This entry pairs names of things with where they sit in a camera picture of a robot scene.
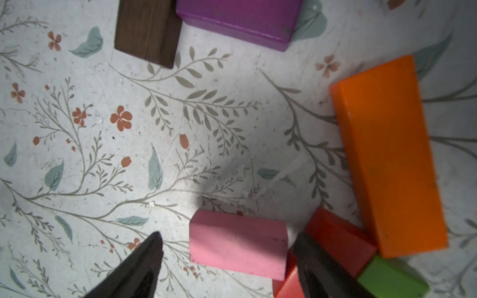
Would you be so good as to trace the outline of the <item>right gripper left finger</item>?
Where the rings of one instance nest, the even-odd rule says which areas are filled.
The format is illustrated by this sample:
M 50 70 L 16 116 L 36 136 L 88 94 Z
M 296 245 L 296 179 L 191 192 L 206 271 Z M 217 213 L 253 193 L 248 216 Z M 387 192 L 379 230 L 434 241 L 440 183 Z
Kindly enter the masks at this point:
M 161 233 L 152 233 L 85 298 L 152 298 L 163 259 Z

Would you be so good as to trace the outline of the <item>purple block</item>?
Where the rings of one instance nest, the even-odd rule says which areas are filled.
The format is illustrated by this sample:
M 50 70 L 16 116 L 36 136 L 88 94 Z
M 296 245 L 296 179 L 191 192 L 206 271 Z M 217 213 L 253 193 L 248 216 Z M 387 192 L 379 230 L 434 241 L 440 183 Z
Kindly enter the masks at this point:
M 296 0 L 180 0 L 186 24 L 284 52 L 303 2 Z

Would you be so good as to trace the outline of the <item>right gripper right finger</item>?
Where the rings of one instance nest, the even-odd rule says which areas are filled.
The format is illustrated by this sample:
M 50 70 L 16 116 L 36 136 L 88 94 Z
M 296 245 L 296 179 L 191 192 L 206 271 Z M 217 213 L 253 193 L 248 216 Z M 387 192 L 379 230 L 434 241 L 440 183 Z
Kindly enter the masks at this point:
M 373 298 L 318 242 L 301 232 L 293 245 L 306 298 Z

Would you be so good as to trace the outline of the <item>pink block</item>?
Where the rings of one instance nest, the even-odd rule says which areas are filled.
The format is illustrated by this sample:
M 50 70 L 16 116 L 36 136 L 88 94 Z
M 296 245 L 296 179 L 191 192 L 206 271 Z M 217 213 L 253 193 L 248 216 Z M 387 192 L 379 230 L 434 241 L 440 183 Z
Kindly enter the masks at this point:
M 193 263 L 285 279 L 288 231 L 283 221 L 198 210 L 189 235 Z

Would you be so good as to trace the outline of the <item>brown block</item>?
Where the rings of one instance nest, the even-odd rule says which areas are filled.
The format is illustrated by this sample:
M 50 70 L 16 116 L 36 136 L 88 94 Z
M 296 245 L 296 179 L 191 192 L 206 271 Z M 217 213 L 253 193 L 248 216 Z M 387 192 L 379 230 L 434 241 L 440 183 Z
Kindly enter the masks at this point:
M 182 20 L 172 0 L 120 0 L 114 48 L 172 69 Z

